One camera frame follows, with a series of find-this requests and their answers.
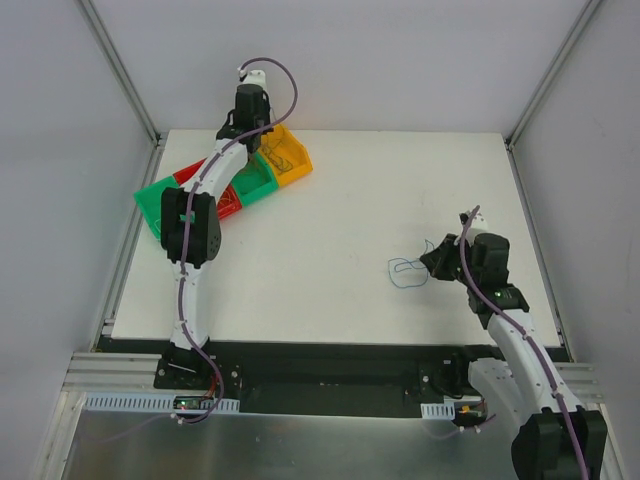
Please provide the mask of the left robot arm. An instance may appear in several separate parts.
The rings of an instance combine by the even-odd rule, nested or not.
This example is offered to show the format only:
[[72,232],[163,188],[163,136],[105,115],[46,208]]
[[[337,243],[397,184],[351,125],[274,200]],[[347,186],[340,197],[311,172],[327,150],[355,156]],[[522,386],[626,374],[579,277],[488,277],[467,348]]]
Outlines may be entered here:
[[213,152],[186,183],[165,189],[161,196],[160,241],[174,273],[176,314],[159,367],[191,389],[204,387],[212,370],[203,352],[209,334],[201,280],[221,246],[217,204],[270,130],[268,94],[258,84],[240,84]]

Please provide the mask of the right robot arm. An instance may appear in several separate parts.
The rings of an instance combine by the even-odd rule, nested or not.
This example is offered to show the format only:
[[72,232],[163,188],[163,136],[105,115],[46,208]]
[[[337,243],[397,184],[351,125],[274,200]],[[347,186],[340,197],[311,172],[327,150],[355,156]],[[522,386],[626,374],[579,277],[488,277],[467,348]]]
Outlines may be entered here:
[[492,233],[445,237],[420,261],[437,280],[466,287],[469,307],[502,353],[450,369],[452,387],[480,393],[509,425],[520,479],[597,479],[608,436],[601,412],[571,391],[540,344],[521,291],[509,282],[509,241]]

